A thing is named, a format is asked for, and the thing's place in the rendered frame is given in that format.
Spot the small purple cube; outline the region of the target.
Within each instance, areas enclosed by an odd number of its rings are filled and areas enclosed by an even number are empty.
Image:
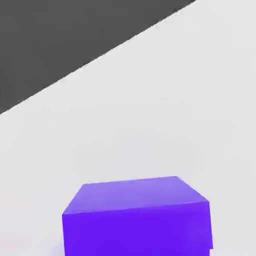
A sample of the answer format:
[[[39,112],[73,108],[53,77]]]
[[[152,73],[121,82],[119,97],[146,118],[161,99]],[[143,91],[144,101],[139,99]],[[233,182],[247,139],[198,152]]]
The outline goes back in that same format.
[[[83,184],[62,214],[64,256],[210,256],[210,203],[177,176]]]

